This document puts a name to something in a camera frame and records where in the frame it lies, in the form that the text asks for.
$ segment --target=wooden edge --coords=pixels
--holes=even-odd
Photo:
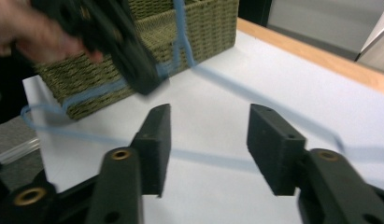
[[[384,74],[382,73],[243,19],[237,20],[237,29],[247,35],[252,35],[268,44],[332,70],[343,77],[350,78],[371,89],[384,93]]]

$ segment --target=gray wall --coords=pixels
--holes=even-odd
[[[273,0],[269,25],[360,52],[384,0]]]

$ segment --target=blurred hand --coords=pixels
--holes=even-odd
[[[85,50],[80,39],[66,34],[58,22],[30,7],[28,0],[0,0],[0,56],[11,54],[12,42],[37,63],[54,63],[82,52],[95,63],[103,60],[101,52]]]

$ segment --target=woven basket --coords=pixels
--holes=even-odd
[[[197,62],[234,45],[238,0],[186,0],[185,3],[187,35]],[[159,63],[171,61],[177,33],[172,0],[129,0],[129,5],[143,43]],[[170,75],[187,68],[184,54],[181,56],[180,67]],[[121,79],[110,57],[105,57],[103,63],[93,64],[82,55],[59,63],[37,65],[36,71],[61,105],[77,93]],[[82,119],[133,93],[125,87],[71,105],[66,113],[71,119]]]

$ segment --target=white tabletop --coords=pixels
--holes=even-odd
[[[171,104],[164,196],[144,196],[146,223],[301,223],[297,197],[273,196],[248,153],[254,103],[292,123],[306,148],[337,150],[338,135],[363,177],[384,188],[384,95],[240,32],[201,66],[216,73],[187,70],[149,98],[133,95],[78,122],[34,110],[37,124],[120,140],[37,132],[49,181],[63,191],[96,175],[105,152],[128,144],[151,108]],[[39,77],[24,87],[30,105],[57,104]]]

